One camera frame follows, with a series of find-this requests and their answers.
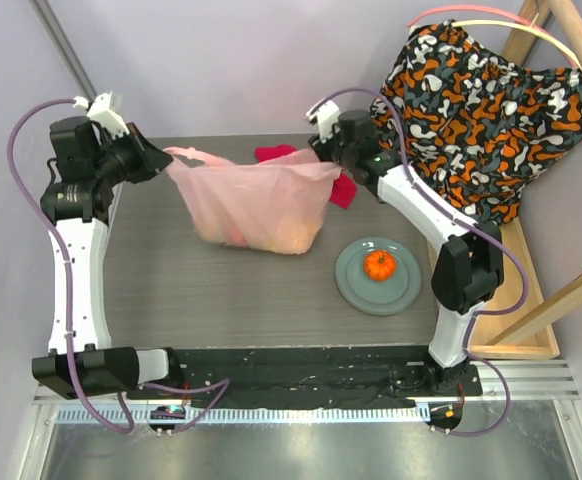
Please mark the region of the pink plastic bag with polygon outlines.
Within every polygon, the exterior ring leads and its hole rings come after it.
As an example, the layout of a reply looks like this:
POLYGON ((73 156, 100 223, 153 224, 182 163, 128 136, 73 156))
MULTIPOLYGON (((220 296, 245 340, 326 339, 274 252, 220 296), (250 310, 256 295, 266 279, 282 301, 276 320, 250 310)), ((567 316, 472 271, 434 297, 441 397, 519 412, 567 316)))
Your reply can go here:
POLYGON ((267 252, 272 252, 272 233, 283 217, 323 225, 332 182, 342 170, 321 162, 309 148, 257 164, 237 164, 192 147, 168 147, 164 152, 173 158, 165 172, 203 240, 267 252), (311 164, 335 172, 314 176, 306 170, 311 164))

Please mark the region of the orange fake pumpkin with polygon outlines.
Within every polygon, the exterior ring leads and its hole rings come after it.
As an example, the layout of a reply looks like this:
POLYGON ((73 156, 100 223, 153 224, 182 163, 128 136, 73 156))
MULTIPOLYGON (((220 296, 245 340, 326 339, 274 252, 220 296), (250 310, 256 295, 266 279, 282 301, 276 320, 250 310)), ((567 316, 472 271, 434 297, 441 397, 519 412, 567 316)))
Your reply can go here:
POLYGON ((367 277, 375 282, 389 280, 396 272, 398 261, 393 254, 386 250, 374 250, 363 261, 363 271, 367 277))

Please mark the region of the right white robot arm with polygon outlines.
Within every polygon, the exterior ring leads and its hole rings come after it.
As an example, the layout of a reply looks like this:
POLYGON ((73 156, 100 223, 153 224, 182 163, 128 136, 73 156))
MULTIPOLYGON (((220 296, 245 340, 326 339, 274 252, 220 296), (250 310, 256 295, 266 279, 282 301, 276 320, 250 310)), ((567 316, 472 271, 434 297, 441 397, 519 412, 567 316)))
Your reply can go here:
POLYGON ((402 214, 437 255, 431 278, 439 314, 419 373, 394 377, 394 388, 454 393, 469 371, 467 343, 474 316, 504 280, 498 228, 455 212, 417 179, 395 150, 380 146, 365 110, 342 112, 329 101, 306 115, 317 132, 309 145, 323 162, 334 162, 376 198, 402 214))

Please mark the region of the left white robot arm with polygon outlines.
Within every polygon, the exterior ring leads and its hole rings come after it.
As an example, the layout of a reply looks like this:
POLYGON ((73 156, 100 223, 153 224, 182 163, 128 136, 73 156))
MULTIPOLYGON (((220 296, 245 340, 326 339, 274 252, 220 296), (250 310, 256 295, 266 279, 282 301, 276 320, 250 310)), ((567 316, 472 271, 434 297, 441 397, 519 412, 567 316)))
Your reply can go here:
POLYGON ((87 396, 149 383, 161 398, 174 398, 184 385, 174 350, 113 346, 103 282, 115 187, 149 181, 171 159, 114 113, 62 119, 49 136, 55 156, 47 163, 51 179, 40 208, 52 228, 54 323, 48 352, 33 359, 32 374, 65 399, 78 396, 72 370, 87 396))

